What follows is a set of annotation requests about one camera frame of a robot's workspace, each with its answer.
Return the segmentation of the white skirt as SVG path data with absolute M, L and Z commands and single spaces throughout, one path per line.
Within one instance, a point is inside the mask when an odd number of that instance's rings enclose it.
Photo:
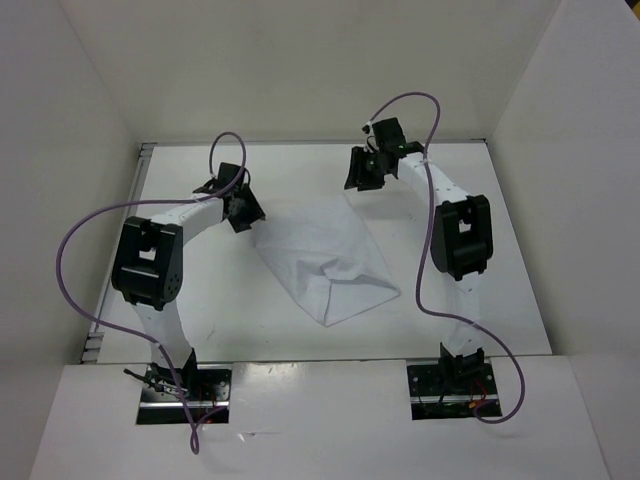
M 283 207 L 254 228 L 253 242 L 291 299 L 324 327 L 401 294 L 370 230 L 343 194 Z

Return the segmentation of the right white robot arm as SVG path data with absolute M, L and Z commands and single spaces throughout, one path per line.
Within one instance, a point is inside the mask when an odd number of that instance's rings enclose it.
M 378 190 L 393 175 L 406 183 L 427 207 L 427 232 L 419 260 L 415 300 L 419 310 L 456 321 L 447 340 L 440 344 L 438 380 L 450 393 L 462 392 L 480 376 L 484 351 L 477 335 L 480 275 L 493 256 L 490 202 L 457 186 L 411 142 L 390 151 L 355 146 L 344 188 Z M 445 280 L 445 312 L 423 303 L 422 280 L 431 262 Z

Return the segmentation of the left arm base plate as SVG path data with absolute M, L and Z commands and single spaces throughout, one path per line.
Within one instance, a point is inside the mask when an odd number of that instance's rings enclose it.
M 161 380 L 151 366 L 146 372 L 124 372 L 142 383 L 137 425 L 178 425 L 188 420 L 180 401 L 178 388 Z M 200 425 L 227 424 L 230 416 L 232 366 L 230 364 L 200 364 L 192 384 L 182 387 L 193 420 Z

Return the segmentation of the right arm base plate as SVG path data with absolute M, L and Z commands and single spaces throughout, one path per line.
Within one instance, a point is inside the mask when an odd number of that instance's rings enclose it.
M 431 359 L 406 365 L 412 419 L 443 420 L 502 416 L 498 389 L 490 362 L 470 379 L 446 380 L 438 361 Z

